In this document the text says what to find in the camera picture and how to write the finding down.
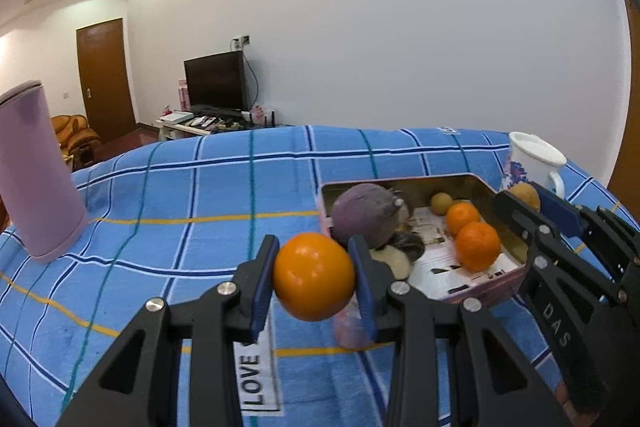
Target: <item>baseboard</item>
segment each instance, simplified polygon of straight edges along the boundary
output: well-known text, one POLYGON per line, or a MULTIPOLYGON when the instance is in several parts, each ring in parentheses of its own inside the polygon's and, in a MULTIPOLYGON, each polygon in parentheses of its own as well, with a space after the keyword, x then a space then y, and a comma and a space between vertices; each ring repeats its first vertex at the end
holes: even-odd
POLYGON ((149 125, 148 123, 138 122, 138 129, 144 129, 145 131, 151 131, 156 134, 160 133, 160 130, 158 129, 158 127, 149 125))

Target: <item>pink tumbler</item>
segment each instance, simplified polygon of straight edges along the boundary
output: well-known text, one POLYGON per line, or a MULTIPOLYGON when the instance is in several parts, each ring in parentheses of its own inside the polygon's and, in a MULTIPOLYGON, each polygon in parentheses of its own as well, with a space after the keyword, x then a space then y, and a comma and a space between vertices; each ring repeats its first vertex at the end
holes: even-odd
POLYGON ((66 253, 88 224, 36 80, 0 96, 0 197, 27 252, 41 263, 66 253))

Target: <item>brown leather sofa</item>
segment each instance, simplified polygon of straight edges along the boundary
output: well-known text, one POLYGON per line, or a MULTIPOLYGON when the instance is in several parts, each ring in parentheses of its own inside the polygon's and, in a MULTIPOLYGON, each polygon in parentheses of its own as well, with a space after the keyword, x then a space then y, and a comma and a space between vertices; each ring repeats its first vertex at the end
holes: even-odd
POLYGON ((94 153, 102 146, 98 134, 81 114, 61 114, 51 118, 53 131, 63 156, 73 156, 74 170, 94 163, 94 153))

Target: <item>red floor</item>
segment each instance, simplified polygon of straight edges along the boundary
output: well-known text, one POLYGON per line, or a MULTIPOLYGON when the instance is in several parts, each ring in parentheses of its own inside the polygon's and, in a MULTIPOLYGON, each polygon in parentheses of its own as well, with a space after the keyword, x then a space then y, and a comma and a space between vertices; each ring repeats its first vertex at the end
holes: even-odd
POLYGON ((127 151, 158 141, 158 134, 146 129, 136 129, 117 140, 109 142, 95 152, 95 160, 104 162, 127 151))

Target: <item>blue gripper pad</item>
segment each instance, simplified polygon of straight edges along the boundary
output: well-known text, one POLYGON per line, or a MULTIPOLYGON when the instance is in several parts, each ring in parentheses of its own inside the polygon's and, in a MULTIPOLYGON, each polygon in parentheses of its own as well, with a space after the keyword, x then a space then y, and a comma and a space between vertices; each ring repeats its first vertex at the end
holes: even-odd
POLYGON ((531 185, 540 197, 540 214, 553 222, 566 237, 582 237, 586 223, 580 217, 578 209, 545 187, 537 183, 531 185))
POLYGON ((374 299, 370 282, 367 278, 369 274, 366 269, 368 263, 375 263, 375 261, 371 258, 369 247, 361 235, 351 237, 348 250, 349 257, 351 257, 351 261, 356 270, 356 297, 358 298, 362 326, 369 335, 369 338, 375 341, 378 336, 376 300, 374 299))
POLYGON ((251 334, 254 342, 258 340, 258 335, 264 329, 273 293, 273 264, 276 255, 280 251, 280 242, 274 235, 266 235, 258 250, 254 263, 262 267, 258 281, 255 285, 254 299, 252 301, 251 334))

